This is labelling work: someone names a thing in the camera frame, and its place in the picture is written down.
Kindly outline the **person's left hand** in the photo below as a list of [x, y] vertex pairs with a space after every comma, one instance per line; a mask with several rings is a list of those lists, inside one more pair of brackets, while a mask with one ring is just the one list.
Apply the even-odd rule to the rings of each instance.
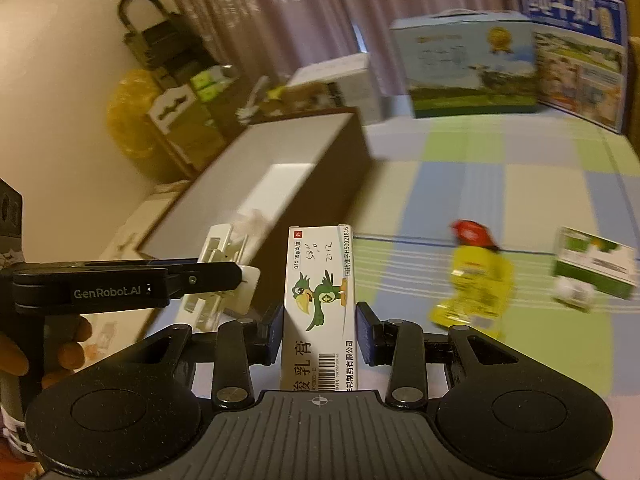
[[[65, 338], [44, 338], [46, 372], [40, 382], [43, 389], [73, 376], [76, 370], [85, 365], [86, 355], [81, 344], [92, 335], [92, 326], [83, 316], [58, 316], [58, 320], [61, 322]], [[15, 377], [25, 376], [29, 371], [27, 356], [5, 333], [1, 334], [1, 370]]]

